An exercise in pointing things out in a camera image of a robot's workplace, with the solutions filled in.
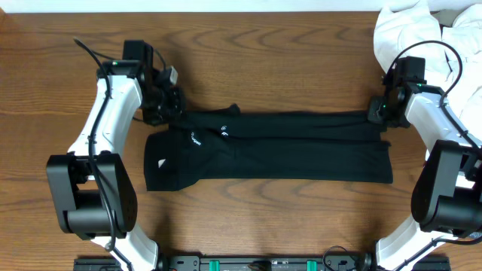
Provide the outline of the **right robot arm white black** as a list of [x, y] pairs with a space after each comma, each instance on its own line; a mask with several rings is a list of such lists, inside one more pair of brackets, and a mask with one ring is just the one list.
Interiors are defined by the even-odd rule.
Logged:
[[405, 84], [371, 102], [369, 118], [413, 126], [429, 153], [411, 196], [411, 213], [377, 241], [372, 270], [411, 270], [444, 244], [476, 245], [481, 231], [481, 143], [470, 136], [438, 87]]

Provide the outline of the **black t-shirt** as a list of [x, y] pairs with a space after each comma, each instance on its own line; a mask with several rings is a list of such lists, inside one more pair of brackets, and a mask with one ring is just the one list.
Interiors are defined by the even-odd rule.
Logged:
[[149, 135], [149, 191], [177, 191], [203, 179], [393, 182], [385, 127], [363, 111], [243, 113], [237, 105], [188, 111]]

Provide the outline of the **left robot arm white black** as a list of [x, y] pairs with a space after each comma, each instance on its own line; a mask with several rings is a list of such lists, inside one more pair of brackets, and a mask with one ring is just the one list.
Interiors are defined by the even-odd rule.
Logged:
[[46, 173], [61, 230], [102, 246], [122, 270], [167, 270], [169, 261], [137, 221], [138, 201], [122, 161], [139, 109], [156, 125], [181, 113], [178, 72], [140, 60], [104, 62], [96, 98], [66, 154], [52, 155]]

